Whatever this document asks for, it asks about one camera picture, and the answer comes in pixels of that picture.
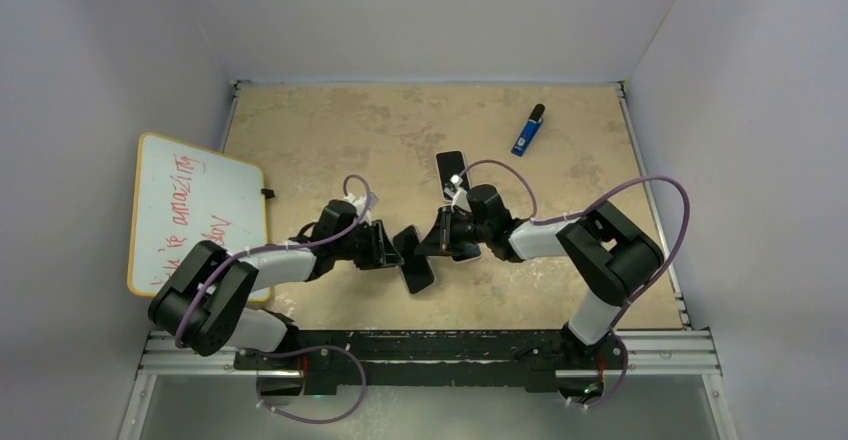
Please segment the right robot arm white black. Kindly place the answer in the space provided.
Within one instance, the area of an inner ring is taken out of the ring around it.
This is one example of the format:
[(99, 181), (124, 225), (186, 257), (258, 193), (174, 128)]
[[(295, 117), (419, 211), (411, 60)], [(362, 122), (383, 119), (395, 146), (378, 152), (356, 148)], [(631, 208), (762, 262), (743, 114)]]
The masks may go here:
[(497, 259), (510, 263), (547, 257), (571, 260), (588, 287), (562, 329), (561, 352), (576, 367), (599, 356), (615, 318), (665, 261), (659, 246), (608, 201), (574, 219), (538, 225), (513, 216), (489, 184), (467, 192), (463, 205), (441, 207), (415, 253), (452, 257), (471, 244), (484, 244)]

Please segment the black phone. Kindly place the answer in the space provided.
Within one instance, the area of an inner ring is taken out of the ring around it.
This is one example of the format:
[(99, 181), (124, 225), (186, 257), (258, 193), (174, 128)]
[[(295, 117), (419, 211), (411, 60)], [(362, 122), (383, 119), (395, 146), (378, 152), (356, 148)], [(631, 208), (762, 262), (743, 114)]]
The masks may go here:
[(452, 256), (452, 260), (456, 263), (464, 263), (478, 260), (482, 255), (478, 244), (466, 244), (462, 251)]

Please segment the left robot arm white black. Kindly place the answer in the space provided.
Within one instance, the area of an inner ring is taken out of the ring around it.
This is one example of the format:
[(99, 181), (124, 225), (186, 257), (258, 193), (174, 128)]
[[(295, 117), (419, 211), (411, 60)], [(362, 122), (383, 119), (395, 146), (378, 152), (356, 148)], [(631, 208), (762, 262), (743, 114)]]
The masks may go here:
[(316, 280), (340, 261), (363, 271), (403, 265), (383, 223), (369, 217), (369, 205), (366, 198), (332, 200), (310, 235), (282, 244), (229, 252), (198, 242), (154, 296), (148, 319), (198, 355), (234, 347), (259, 351), (272, 368), (289, 367), (298, 355), (298, 342), (287, 335), (292, 320), (252, 309), (249, 299), (279, 284)]

